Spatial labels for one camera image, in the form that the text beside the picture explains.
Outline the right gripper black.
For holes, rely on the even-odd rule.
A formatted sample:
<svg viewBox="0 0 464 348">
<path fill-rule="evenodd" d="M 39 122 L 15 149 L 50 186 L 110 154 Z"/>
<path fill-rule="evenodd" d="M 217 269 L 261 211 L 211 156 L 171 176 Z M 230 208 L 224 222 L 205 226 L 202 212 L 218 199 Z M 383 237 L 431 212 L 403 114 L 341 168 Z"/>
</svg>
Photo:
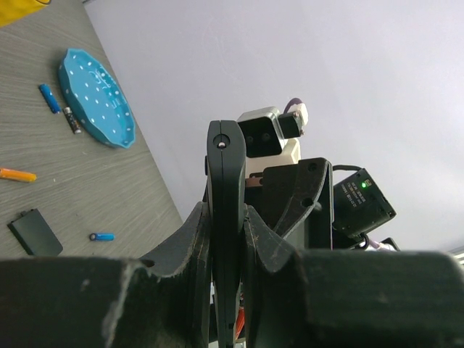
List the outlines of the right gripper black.
<svg viewBox="0 0 464 348">
<path fill-rule="evenodd" d="M 306 249 L 333 248 L 333 170 L 327 159 L 268 167 L 245 184 L 245 202 L 282 239 L 302 233 Z"/>
</svg>

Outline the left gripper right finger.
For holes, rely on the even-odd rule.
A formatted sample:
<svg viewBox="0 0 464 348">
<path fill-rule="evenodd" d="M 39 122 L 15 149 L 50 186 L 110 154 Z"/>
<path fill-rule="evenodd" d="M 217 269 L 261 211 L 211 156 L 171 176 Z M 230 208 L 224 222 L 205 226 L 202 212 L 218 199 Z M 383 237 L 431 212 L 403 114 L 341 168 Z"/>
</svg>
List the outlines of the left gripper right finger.
<svg viewBox="0 0 464 348">
<path fill-rule="evenodd" d="M 441 252 L 296 249 L 248 207 L 248 347 L 461 347 L 463 267 Z"/>
</svg>

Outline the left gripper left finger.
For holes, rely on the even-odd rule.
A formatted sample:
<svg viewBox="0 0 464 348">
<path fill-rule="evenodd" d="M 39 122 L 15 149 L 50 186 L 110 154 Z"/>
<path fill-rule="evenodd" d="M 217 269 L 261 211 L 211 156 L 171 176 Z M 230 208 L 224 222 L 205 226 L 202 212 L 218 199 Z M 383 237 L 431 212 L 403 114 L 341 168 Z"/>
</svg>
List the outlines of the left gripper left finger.
<svg viewBox="0 0 464 348">
<path fill-rule="evenodd" d="M 3 347 L 205 347 L 210 214 L 186 222 L 142 259 L 1 261 Z"/>
</svg>

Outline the black remote control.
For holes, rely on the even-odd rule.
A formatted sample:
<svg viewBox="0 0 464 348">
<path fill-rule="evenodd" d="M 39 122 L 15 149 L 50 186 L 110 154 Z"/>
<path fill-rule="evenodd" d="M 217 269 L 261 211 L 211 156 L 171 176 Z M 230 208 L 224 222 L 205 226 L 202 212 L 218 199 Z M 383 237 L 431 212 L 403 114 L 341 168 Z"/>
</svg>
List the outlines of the black remote control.
<svg viewBox="0 0 464 348">
<path fill-rule="evenodd" d="M 233 120 L 212 121 L 207 133 L 207 203 L 219 347 L 233 347 L 239 311 L 246 146 Z"/>
</svg>

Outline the black battery cover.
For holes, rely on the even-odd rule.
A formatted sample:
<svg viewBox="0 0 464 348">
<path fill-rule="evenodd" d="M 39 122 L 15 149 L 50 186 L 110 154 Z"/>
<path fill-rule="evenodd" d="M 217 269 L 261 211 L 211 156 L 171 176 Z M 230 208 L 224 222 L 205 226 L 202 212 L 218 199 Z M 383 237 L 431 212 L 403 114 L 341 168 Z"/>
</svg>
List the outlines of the black battery cover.
<svg viewBox="0 0 464 348">
<path fill-rule="evenodd" d="M 63 251 L 63 246 L 37 209 L 21 212 L 7 227 L 30 256 L 56 257 Z"/>
</svg>

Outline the blue battery under right arm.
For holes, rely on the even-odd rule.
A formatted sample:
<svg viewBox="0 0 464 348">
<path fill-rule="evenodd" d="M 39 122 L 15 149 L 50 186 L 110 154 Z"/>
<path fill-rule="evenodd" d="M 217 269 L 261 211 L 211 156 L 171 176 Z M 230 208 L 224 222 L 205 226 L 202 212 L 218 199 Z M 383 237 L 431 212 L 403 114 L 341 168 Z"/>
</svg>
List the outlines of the blue battery under right arm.
<svg viewBox="0 0 464 348">
<path fill-rule="evenodd" d="M 91 233 L 89 235 L 90 241 L 114 241 L 115 235 L 113 233 Z"/>
</svg>

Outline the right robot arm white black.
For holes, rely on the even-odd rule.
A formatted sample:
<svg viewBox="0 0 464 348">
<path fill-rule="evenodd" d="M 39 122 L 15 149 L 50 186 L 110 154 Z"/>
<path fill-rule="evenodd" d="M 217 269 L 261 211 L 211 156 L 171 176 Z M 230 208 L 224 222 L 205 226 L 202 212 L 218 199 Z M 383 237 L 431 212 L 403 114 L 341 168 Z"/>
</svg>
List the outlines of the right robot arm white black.
<svg viewBox="0 0 464 348">
<path fill-rule="evenodd" d="M 319 157 L 268 167 L 246 178 L 245 202 L 282 239 L 306 249 L 397 252 L 369 233 L 396 212 L 364 168 Z"/>
</svg>

